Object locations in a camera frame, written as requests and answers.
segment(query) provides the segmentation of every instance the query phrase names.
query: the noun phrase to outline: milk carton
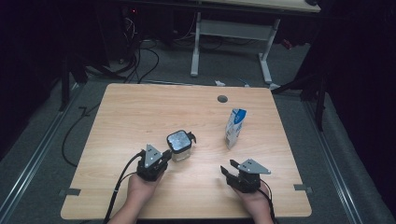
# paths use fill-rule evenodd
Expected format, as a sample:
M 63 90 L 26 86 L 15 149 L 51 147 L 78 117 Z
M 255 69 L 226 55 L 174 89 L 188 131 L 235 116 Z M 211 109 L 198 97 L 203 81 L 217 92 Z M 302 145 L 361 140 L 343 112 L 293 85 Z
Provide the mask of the milk carton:
M 240 108 L 234 108 L 231 112 L 230 118 L 228 119 L 228 123 L 225 128 L 225 143 L 228 149 L 235 145 L 238 135 L 241 132 L 242 123 L 246 114 L 247 111 Z

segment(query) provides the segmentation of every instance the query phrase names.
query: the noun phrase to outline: wooden table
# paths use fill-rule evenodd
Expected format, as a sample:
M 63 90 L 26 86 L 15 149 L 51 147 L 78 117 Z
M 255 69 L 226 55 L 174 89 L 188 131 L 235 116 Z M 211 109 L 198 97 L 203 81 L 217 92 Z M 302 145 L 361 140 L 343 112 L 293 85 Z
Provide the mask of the wooden table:
M 228 98 L 218 101 L 219 95 Z M 236 145 L 225 145 L 225 126 L 233 108 L 247 117 Z M 169 161 L 168 169 L 141 218 L 248 217 L 220 172 L 238 172 L 229 160 L 253 159 L 271 170 L 262 175 L 272 189 L 277 217 L 307 217 L 311 207 L 301 185 L 288 139 L 271 92 L 264 88 L 110 84 L 98 110 L 62 209 L 65 219 L 104 218 L 112 191 L 129 159 L 146 144 L 168 149 L 166 136 L 192 132 L 191 156 Z M 135 171 L 134 161 L 129 172 Z M 120 187 L 113 214 L 123 205 L 127 181 Z

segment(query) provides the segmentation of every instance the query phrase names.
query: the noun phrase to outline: black cable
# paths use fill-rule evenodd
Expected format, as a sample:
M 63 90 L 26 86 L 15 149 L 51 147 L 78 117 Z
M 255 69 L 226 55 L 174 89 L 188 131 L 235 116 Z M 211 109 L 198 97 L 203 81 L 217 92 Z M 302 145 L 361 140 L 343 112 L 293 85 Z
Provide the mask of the black cable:
M 158 63 L 160 62 L 160 56 L 156 52 L 154 52 L 154 50 L 152 50 L 152 49 L 146 49 L 146 50 L 151 51 L 153 54 L 155 54 L 157 56 L 157 62 L 145 75 L 143 75 L 141 78 L 138 79 L 137 84 L 140 84 L 142 82 L 142 79 L 146 75 L 148 75 L 152 70 L 154 70 L 157 67 Z
M 128 82 L 128 79 L 130 79 L 129 82 L 131 83 L 131 81 L 132 81 L 133 78 L 134 78 L 134 74 L 136 74 L 136 75 L 137 75 L 137 79 L 139 79 L 139 76 L 138 76 L 138 74 L 137 74 L 137 67 L 139 67 L 140 59 L 141 59 L 141 54 L 140 54 L 140 46 L 141 46 L 141 44 L 142 44 L 142 42 L 140 42 L 140 45 L 139 45 L 139 47 L 137 48 L 137 55 L 138 55 L 138 57 L 137 57 L 137 63 L 136 63 L 136 65 L 134 66 L 134 70 L 127 76 L 127 78 L 125 78 L 124 83 Z
M 267 183 L 265 183 L 265 181 L 263 181 L 262 179 L 260 179 L 260 181 L 261 181 L 262 183 L 264 183 L 265 186 L 268 188 L 269 196 L 268 196 L 264 191 L 262 191 L 261 189 L 257 189 L 257 191 L 260 192 L 260 193 L 265 197 L 265 199 L 268 201 L 268 204 L 269 204 L 269 206 L 270 206 L 270 216 L 271 216 L 271 219 L 273 220 L 274 224 L 276 224 L 277 221 L 276 221 L 276 218 L 275 218 L 274 205 L 273 205 L 273 202 L 272 202 L 272 191 L 271 191 L 271 188 L 270 188 L 270 186 L 269 186 Z
M 113 191 L 113 195 L 111 196 L 111 200 L 110 200 L 110 204 L 108 205 L 108 209 L 107 209 L 107 213 L 106 213 L 106 217 L 104 220 L 104 224 L 107 224 L 107 222 L 110 220 L 110 215 L 111 215 L 111 211 L 113 210 L 113 206 L 114 206 L 114 202 L 116 201 L 117 198 L 117 194 L 119 193 L 119 189 L 120 189 L 120 185 L 122 180 L 125 178 L 124 174 L 126 172 L 126 170 L 128 169 L 129 165 L 139 156 L 142 156 L 145 153 L 144 150 L 141 150 L 139 153 L 137 153 L 136 155 L 134 155 L 129 161 L 128 163 L 125 165 L 119 180 L 117 181 L 116 187 L 114 188 Z
M 76 127 L 76 125 L 77 125 L 83 118 L 87 117 L 87 115 L 89 115 L 89 114 L 90 114 L 96 107 L 98 107 L 99 105 L 100 105 L 100 103 L 97 104 L 97 105 L 95 105 L 95 106 L 94 106 L 93 108 L 91 108 L 90 110 L 88 110 L 88 112 L 84 112 L 84 113 L 81 115 L 81 117 L 79 117 L 79 119 L 77 119 L 77 120 L 73 123 L 73 125 L 70 127 L 70 129 L 67 131 L 66 135 L 64 136 L 64 141 L 62 142 L 62 156 L 64 157 L 64 160 L 65 160 L 69 165 L 71 165 L 71 166 L 77 167 L 76 164 L 74 164 L 73 162 L 71 162 L 69 159 L 66 158 L 66 155 L 65 155 L 65 153 L 64 153 L 64 145 L 66 144 L 67 137 L 68 137 L 69 134 L 72 132 L 72 130 Z

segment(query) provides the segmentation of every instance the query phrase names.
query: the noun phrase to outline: human arm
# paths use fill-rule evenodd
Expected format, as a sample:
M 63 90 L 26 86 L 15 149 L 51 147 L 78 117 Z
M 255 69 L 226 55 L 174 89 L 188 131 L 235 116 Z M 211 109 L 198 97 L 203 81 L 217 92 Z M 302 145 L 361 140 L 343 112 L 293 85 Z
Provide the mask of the human arm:
M 255 224 L 274 224 L 271 219 L 270 204 L 268 200 L 260 192 L 255 191 L 254 193 L 242 193 L 241 191 L 234 189 L 235 193 L 241 198 L 242 205 L 252 216 Z M 261 184 L 260 190 L 266 195 L 269 191 L 265 184 Z
M 129 177 L 128 192 L 122 208 L 110 219 L 108 224 L 136 223 L 143 206 L 149 201 L 160 183 L 163 174 L 156 181 L 145 181 L 137 174 Z

